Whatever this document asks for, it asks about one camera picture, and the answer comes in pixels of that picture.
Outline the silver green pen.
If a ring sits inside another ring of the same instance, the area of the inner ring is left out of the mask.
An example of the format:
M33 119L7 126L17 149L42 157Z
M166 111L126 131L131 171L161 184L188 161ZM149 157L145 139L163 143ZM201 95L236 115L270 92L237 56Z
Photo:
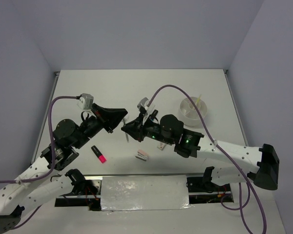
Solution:
M125 137L126 137L127 143L129 143L129 136L128 136L128 133L127 132L125 132Z

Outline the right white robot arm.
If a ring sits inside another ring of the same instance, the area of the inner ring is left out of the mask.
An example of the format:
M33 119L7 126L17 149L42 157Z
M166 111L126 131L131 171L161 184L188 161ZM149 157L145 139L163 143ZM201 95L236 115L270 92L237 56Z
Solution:
M250 180L255 186L275 191L278 188L279 157L269 144L247 147L223 141L210 140L202 133L184 127L172 114L163 116L158 123L143 114L126 123L122 131L138 142L146 137L174 147L174 152L184 158L209 158L231 167L208 166L204 171L203 187L208 191L228 183Z

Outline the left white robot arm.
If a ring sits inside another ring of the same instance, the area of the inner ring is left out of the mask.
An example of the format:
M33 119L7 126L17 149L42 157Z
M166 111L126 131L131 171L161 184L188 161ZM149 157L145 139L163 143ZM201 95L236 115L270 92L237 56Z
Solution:
M61 120L52 131L53 142L36 161L13 182L0 190L0 234L22 226L21 218L49 200L62 195L93 195L98 188L78 169L62 171L78 156L77 149L86 145L102 129L108 133L127 115L124 108L103 108L93 104L80 125L71 119Z

